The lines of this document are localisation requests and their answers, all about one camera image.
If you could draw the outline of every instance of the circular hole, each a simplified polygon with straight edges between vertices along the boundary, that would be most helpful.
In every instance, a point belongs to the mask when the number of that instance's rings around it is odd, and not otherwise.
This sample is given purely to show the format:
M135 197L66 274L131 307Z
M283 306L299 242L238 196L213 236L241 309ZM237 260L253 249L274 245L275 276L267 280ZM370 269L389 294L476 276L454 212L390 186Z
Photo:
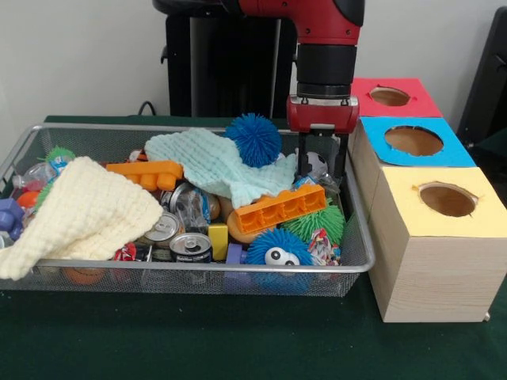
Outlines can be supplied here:
M453 184L428 184L420 190L424 203L442 215L459 218L475 210L475 198Z
M373 100L382 105L388 105L389 107L401 107L406 105L410 96L408 93L401 91L400 89L392 89L391 87L375 87L371 92Z
M444 147L438 135L422 127L394 127L385 138L393 148L413 156L433 156Z

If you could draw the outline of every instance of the blue cardboard top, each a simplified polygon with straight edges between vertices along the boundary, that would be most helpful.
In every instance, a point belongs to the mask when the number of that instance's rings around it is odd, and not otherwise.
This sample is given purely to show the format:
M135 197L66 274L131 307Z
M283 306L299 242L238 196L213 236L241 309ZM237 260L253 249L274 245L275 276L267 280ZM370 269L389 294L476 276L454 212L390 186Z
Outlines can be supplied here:
M399 166L475 167L461 142L447 121L442 118L361 117L364 131L379 159ZM422 129L438 136L443 147L432 155L418 156L394 148L386 133L400 127Z

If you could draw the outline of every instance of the cream knitted cloth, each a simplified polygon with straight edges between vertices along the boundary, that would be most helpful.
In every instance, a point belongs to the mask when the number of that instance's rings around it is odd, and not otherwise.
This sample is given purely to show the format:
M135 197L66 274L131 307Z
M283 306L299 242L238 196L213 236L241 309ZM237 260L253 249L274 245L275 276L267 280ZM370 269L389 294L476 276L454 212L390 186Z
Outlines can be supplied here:
M290 189L296 169L295 154L251 168L243 163L234 141L203 128L152 137L144 150L151 161L182 164L190 183L232 200L234 208Z
M0 250L0 279L20 279L41 258L108 260L162 215L149 192L88 157L54 183L20 239Z

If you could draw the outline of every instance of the black cable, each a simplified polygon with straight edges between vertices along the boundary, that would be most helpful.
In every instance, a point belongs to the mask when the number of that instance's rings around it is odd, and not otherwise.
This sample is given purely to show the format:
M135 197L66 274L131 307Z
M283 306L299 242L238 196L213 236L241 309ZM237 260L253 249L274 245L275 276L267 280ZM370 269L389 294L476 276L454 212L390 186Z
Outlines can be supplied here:
M150 110L151 110L151 115L153 116L157 116L157 112L155 111L155 107L152 105L152 103L150 101L145 101L142 105L141 105L141 108L139 109L139 111L137 112L138 115L142 115L143 112L144 112L144 109L146 108L146 106L150 107Z

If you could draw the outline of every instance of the green spiky ball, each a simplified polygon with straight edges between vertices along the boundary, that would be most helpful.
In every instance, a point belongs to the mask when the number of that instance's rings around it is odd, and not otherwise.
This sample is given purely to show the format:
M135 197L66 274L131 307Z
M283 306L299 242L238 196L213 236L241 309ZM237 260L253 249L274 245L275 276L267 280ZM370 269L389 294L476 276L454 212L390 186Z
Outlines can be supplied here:
M61 146L55 146L46 156L45 161L51 162L57 157L68 157L71 160L74 160L76 158L76 155L72 150L62 148Z
M40 192L39 196L37 196L37 203L35 205L35 211L38 211L40 209L40 206L42 206L42 203L46 200L46 198L49 195L49 192L53 188L54 183L55 182L51 182L50 184L47 184L46 186L44 186L44 188Z
M324 228L331 244L340 245L345 228L345 216L341 213L340 208L331 205L331 199L328 199L327 207L324 210L286 222L283 224L283 228L291 231L306 243L311 240L311 235L315 230Z

